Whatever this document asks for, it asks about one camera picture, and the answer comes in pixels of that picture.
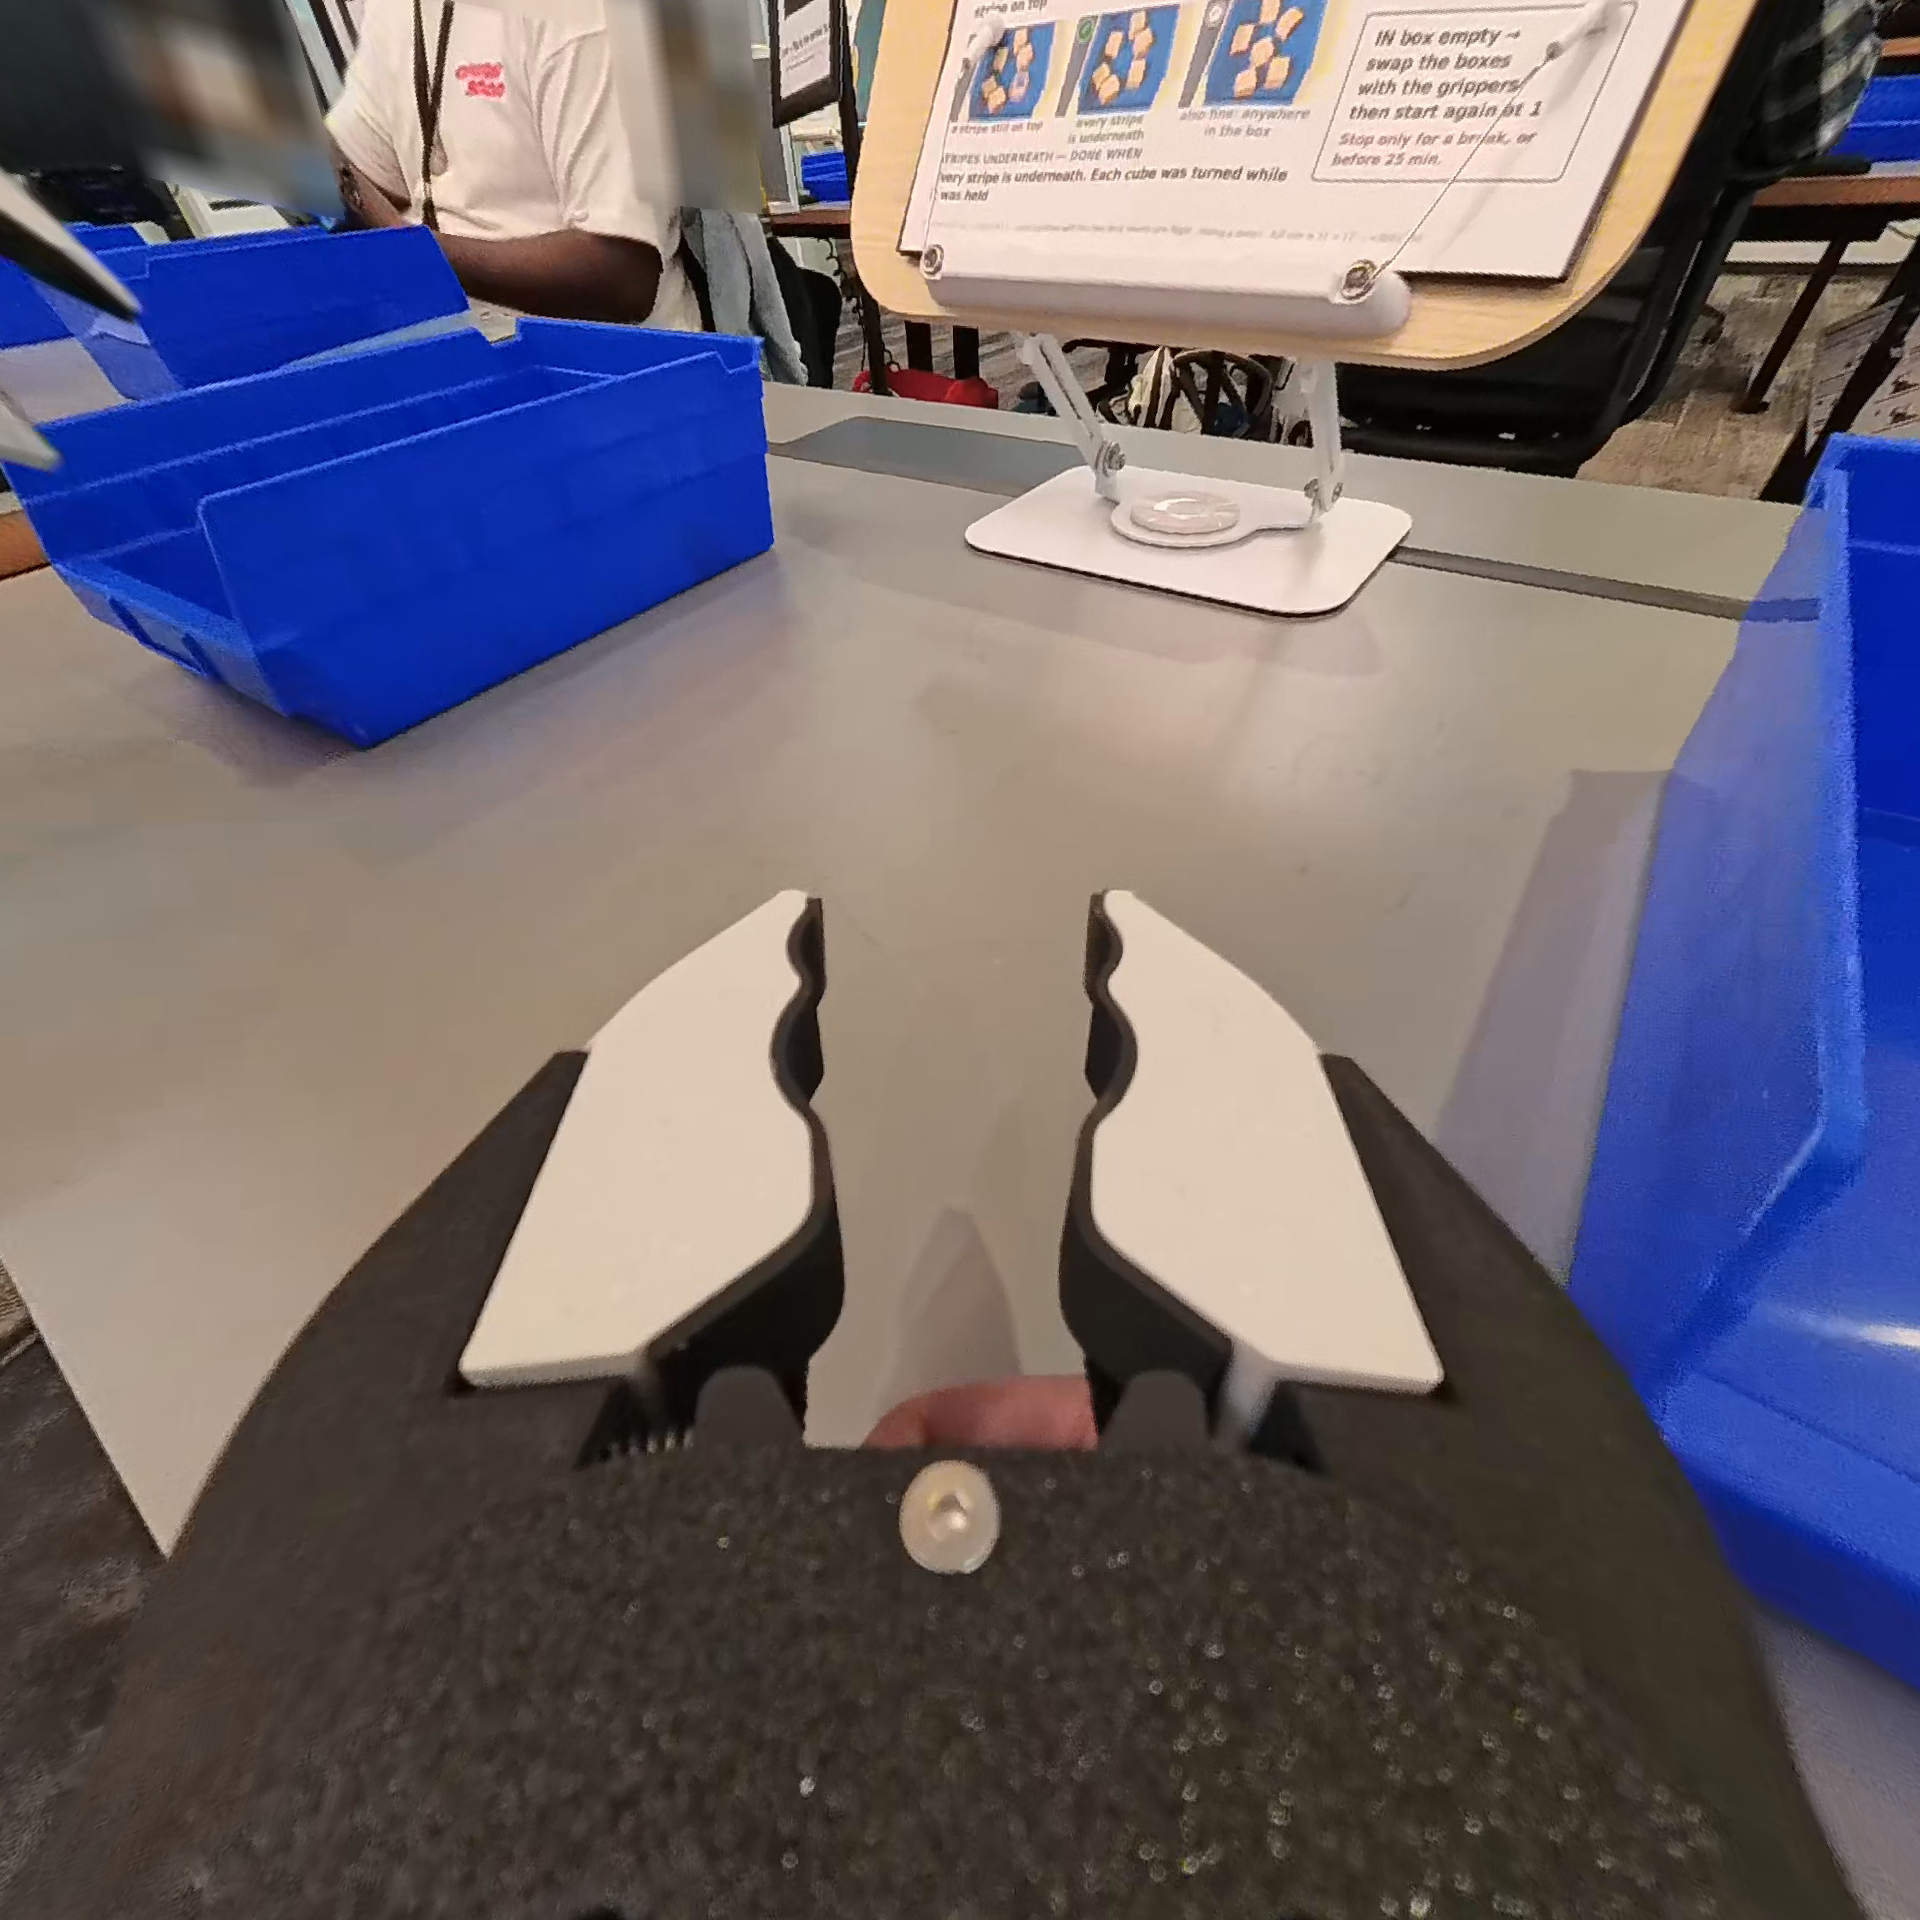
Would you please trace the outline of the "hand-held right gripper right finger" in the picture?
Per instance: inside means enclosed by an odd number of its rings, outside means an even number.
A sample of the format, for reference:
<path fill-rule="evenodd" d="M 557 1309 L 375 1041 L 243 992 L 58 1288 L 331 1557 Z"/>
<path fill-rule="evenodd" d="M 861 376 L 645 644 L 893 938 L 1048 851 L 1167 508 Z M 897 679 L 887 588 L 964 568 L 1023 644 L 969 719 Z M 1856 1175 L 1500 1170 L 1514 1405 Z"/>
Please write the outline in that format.
<path fill-rule="evenodd" d="M 1095 1403 L 1171 1375 L 1247 1447 L 1303 1386 L 1435 1394 L 1443 1359 L 1299 1019 L 1128 889 L 1089 903 L 1085 995 L 1061 1309 Z"/>

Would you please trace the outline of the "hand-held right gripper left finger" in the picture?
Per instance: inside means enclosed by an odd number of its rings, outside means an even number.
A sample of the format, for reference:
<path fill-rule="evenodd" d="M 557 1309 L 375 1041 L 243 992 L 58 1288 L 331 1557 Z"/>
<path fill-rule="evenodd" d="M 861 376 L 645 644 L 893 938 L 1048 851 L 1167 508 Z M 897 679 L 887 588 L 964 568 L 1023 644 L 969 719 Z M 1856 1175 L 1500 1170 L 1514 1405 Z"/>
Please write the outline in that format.
<path fill-rule="evenodd" d="M 772 1386 L 797 1431 L 847 1301 L 825 1080 L 825 907 L 779 891 L 591 1041 L 459 1355 L 471 1391 L 615 1384 L 649 1433 Z"/>

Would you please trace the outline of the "white stand with wooden board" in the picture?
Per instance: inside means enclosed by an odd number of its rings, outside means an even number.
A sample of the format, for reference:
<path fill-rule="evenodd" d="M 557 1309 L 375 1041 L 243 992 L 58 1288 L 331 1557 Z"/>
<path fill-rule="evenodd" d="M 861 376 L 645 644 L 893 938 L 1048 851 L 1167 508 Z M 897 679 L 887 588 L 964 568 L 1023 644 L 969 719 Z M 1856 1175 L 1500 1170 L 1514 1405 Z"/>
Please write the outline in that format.
<path fill-rule="evenodd" d="M 1641 119 L 1564 279 L 1457 279 L 1354 269 L 1306 292 L 1065 285 L 943 277 L 911 215 L 928 117 L 944 92 L 954 10 L 887 4 L 856 179 L 856 266 L 903 320 L 1010 332 L 1080 448 L 1073 467 L 967 529 L 983 556 L 1178 593 L 1226 608 L 1316 617 L 1354 602 L 1408 537 L 1410 517 L 1344 496 L 1338 370 L 1455 370 L 1569 323 L 1626 263 L 1730 71 L 1759 4 L 1687 4 Z M 1073 387 L 1071 340 L 1269 355 L 1289 364 L 1287 421 L 1312 435 L 1297 484 L 1207 480 L 1133 461 Z"/>

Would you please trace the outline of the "grey jacket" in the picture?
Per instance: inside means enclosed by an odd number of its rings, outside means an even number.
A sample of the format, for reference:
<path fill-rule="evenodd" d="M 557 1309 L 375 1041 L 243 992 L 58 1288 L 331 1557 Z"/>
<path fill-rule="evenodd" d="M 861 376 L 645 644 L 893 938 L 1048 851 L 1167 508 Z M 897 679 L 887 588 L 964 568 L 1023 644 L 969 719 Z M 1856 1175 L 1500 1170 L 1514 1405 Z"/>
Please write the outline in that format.
<path fill-rule="evenodd" d="M 708 332 L 760 343 L 761 376 L 808 387 L 809 373 L 763 227 L 733 208 L 679 210 L 682 253 Z"/>

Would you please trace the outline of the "black white marker sign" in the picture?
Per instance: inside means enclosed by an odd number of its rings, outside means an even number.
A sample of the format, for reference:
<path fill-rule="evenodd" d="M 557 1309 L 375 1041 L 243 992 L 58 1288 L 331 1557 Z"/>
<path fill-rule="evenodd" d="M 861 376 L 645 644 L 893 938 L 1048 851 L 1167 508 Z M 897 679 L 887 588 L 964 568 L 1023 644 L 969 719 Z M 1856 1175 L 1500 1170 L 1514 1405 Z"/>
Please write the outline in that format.
<path fill-rule="evenodd" d="M 765 3 L 772 123 L 840 113 L 850 84 L 847 3 Z"/>

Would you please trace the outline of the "printed instruction sheet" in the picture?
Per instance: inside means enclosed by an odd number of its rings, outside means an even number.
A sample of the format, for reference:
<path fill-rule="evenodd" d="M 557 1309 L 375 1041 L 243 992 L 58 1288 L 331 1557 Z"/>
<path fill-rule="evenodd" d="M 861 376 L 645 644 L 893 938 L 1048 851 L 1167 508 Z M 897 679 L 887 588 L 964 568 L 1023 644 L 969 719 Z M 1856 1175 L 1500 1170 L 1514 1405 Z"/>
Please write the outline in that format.
<path fill-rule="evenodd" d="M 975 282 L 1560 282 L 1687 12 L 955 4 L 903 237 Z"/>

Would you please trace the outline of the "wooden top table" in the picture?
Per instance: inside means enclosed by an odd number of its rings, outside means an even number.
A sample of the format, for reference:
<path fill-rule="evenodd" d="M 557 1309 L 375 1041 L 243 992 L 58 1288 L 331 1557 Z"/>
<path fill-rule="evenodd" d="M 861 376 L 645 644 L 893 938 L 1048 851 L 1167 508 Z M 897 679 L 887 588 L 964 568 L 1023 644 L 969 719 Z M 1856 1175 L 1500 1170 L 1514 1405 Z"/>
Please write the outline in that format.
<path fill-rule="evenodd" d="M 1810 324 L 1817 301 L 1840 273 L 1848 249 L 1879 243 L 1889 229 L 1896 224 L 1915 224 L 1915 218 L 1915 173 L 1789 177 L 1756 197 L 1739 233 L 1744 243 L 1819 243 L 1821 251 L 1793 301 L 1788 320 L 1767 345 L 1756 373 L 1741 387 L 1735 401 L 1735 415 L 1756 417 L 1767 410 L 1772 385 L 1786 369 L 1789 349 Z M 1883 312 L 1881 324 L 1867 337 L 1840 391 L 1832 401 L 1812 397 L 1808 402 L 1808 424 L 1799 442 L 1789 443 L 1772 469 L 1760 491 L 1763 501 L 1780 506 L 1801 504 L 1827 447 L 1840 435 L 1856 432 L 1856 421 L 1867 410 L 1867 402 L 1876 397 L 1881 385 L 1904 360 L 1917 315 L 1915 244 L 1908 244 L 1907 258 L 1881 289 L 1879 308 Z"/>

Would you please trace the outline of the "plaid jacket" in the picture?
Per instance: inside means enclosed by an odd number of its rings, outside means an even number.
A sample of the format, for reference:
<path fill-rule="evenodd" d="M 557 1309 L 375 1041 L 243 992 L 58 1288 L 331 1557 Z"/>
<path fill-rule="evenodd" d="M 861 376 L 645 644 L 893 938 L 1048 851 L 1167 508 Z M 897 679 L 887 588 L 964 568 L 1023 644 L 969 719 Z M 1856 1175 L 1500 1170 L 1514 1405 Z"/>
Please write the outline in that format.
<path fill-rule="evenodd" d="M 1803 173 L 1849 129 L 1881 61 L 1874 3 L 1780 3 L 1773 57 L 1739 143 L 1751 179 Z"/>

